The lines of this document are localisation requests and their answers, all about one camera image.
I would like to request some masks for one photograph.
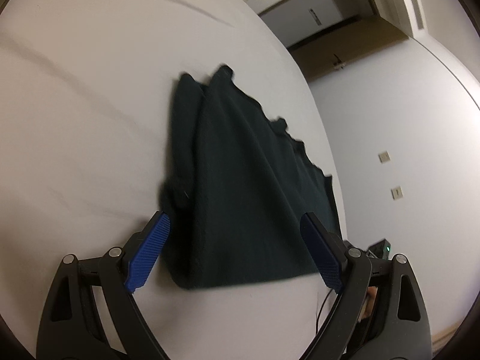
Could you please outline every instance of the wall outlet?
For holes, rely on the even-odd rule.
[[[403,197],[403,192],[401,187],[392,188],[393,200],[401,199]]]
[[[387,151],[384,151],[383,153],[380,153],[378,155],[378,158],[380,158],[380,162],[381,163],[385,163],[385,162],[388,162],[390,161],[390,156],[388,155],[388,152]]]

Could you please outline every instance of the black cable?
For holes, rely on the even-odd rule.
[[[320,314],[322,313],[322,310],[323,310],[323,307],[324,307],[324,305],[325,305],[325,302],[327,301],[328,296],[332,293],[332,291],[333,291],[333,288],[331,288],[331,289],[328,291],[327,296],[325,297],[325,299],[323,300],[322,305],[320,306],[320,311],[318,312],[317,321],[316,321],[316,323],[315,323],[315,334],[318,333],[318,321],[320,320]]]

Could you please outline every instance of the silver screw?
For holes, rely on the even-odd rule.
[[[402,254],[397,254],[397,256],[395,257],[397,259],[397,261],[400,263],[400,264],[405,264],[406,261],[407,261],[407,258],[402,255]]]
[[[362,253],[356,247],[352,247],[352,249],[349,249],[349,255],[357,258],[360,257]]]
[[[109,256],[110,257],[118,257],[122,254],[122,249],[119,247],[112,247],[112,249],[109,250]]]
[[[75,257],[73,254],[67,254],[65,257],[63,257],[63,263],[64,264],[70,264],[75,260]]]

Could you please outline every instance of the white tablecloth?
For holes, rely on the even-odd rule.
[[[61,258],[122,245],[158,209],[179,74],[208,81],[222,63],[333,174],[344,231],[310,90],[243,1],[8,3],[0,15],[0,314],[30,351]],[[319,275],[188,292],[156,266],[135,299],[173,360],[287,360],[313,338],[325,293]]]

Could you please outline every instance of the dark green cloth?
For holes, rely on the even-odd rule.
[[[184,74],[173,99],[173,174],[161,194],[171,232],[162,257],[184,288],[317,272],[299,232],[305,212],[340,235],[331,177],[232,76],[222,66],[205,86]]]

